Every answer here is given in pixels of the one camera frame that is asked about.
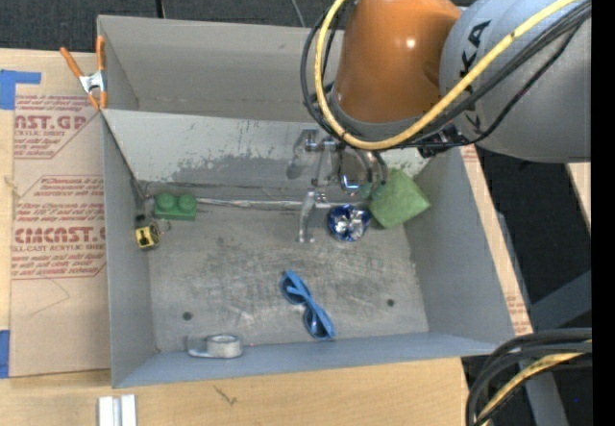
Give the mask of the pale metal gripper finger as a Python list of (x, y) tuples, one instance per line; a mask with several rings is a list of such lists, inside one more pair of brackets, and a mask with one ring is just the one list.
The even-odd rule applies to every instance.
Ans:
[(292, 149), (292, 179), (307, 174), (312, 186), (325, 186), (332, 175), (332, 155), (336, 151), (337, 142), (332, 137), (315, 128), (303, 129)]
[(332, 208), (327, 195), (316, 189), (309, 189), (303, 198), (300, 214), (297, 241), (311, 243), (314, 237), (311, 230), (317, 226), (317, 221), (322, 222), (326, 213)]

